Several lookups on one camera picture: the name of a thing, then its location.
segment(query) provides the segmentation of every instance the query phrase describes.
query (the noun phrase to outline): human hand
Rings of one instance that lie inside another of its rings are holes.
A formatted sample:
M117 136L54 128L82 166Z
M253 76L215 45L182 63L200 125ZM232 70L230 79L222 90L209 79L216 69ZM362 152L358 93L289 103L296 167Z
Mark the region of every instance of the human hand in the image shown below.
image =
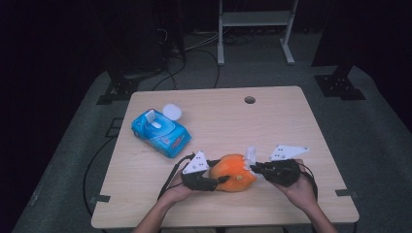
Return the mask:
M303 164L303 160L296 159L296 162ZM305 168L299 165L300 171L305 172ZM286 187L277 183L272 183L279 188L291 201L292 204L297 206L300 210L308 212L314 206L317 206L315 193L313 187L309 182L309 179L303 175L300 175L299 179L292 185Z
M170 182L164 194L161 196L162 199L167 200L173 204L181 202L191 196L194 192L190 188L186 187L182 181L182 170L179 170L173 180Z

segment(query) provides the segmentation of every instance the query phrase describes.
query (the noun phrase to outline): gray carpet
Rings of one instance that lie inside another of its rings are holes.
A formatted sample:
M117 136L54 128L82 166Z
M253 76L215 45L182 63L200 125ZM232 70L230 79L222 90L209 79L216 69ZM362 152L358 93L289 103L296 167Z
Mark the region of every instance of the gray carpet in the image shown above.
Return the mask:
M300 86L346 185L359 195L354 199L360 213L358 232L410 232L411 133L378 92L374 81L357 67L352 69L349 78L366 100L342 101L323 96L314 76L331 74L335 67L311 67L321 34L292 33L290 47L294 66L286 63L279 45L280 36L256 35L248 37L252 41L244 46L226 46L225 65L220 68L217 88ZM189 47L204 39L189 35L185 41ZM216 44L201 49L216 56ZM174 73L182 65L180 59L171 59L169 71ZM144 80L139 90L152 90L167 76L165 72ZM209 53L191 51L185 69L175 76L176 87L213 88L217 76L218 67ZM107 73L103 73L90 87L14 232L100 232L90 225L82 185L87 164L108 141L105 135L112 119L123 117L127 108L127 101L96 105L109 82ZM156 90L173 88L169 79ZM87 200L100 191L115 141L109 142L90 166L86 178ZM337 227L341 232L353 230L353 225ZM291 233L311 232L309 225L287 226L287 229Z

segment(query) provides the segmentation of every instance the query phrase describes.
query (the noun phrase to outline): hole in table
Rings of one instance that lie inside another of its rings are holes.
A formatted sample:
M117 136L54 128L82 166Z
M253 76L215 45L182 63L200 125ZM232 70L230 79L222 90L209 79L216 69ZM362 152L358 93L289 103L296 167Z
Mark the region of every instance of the hole in table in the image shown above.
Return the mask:
M246 97L245 97L245 102L246 102L247 104L255 104L256 101L257 101L257 100L256 100L255 97L253 97L253 96L246 96Z

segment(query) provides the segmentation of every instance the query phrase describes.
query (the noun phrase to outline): blue wipes package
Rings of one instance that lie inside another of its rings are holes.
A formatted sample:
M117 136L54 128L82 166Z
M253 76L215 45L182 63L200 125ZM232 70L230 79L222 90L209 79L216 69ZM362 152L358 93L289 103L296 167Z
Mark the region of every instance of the blue wipes package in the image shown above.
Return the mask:
M131 123L134 134L166 157L175 157L191 139L186 128L156 110L147 110Z

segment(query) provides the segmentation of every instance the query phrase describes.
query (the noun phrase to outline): dark background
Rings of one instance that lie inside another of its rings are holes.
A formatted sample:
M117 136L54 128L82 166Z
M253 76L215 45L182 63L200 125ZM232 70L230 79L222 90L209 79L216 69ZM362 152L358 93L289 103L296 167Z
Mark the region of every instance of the dark background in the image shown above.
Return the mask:
M244 10L277 10L287 2L248 2ZM155 28L168 8L144 0L1 4L0 227L11 231L94 79L113 61L129 69L161 66ZM181 4L186 32L217 29L218 1ZM235 5L225 1L227 9ZM300 1L293 26L325 30L314 66L336 65L349 51L409 129L411 9L408 1Z

